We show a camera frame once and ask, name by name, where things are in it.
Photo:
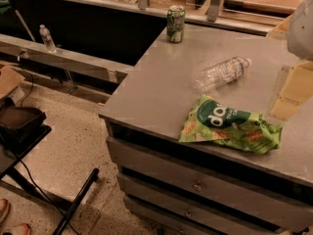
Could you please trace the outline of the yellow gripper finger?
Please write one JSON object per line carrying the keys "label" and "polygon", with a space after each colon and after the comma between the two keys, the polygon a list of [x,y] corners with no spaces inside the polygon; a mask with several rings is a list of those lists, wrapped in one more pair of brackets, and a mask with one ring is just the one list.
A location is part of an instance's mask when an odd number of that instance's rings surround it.
{"label": "yellow gripper finger", "polygon": [[313,62],[305,61],[290,69],[282,68],[285,79],[270,110],[270,116],[288,120],[313,95]]}

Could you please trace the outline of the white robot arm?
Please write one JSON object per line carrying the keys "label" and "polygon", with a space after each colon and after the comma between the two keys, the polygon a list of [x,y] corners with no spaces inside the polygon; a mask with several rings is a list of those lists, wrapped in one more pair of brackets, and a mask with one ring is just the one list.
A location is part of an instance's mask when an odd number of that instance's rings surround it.
{"label": "white robot arm", "polygon": [[286,39],[288,51],[299,59],[279,71],[269,108],[271,117],[288,120],[313,95],[313,0],[303,0],[268,36]]}

